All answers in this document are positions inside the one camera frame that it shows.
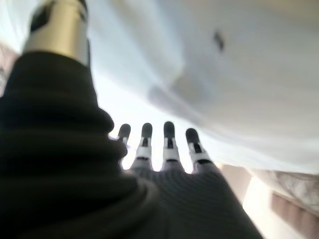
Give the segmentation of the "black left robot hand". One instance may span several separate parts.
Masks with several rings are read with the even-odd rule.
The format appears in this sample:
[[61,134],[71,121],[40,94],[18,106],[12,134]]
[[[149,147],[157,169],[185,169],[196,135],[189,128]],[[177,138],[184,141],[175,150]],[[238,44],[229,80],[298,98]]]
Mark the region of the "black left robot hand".
[[151,164],[149,123],[122,169],[131,128],[108,136],[114,123],[98,106],[87,25],[83,0],[46,0],[32,16],[0,99],[1,238],[261,238],[192,128],[192,173],[171,122],[160,171]]

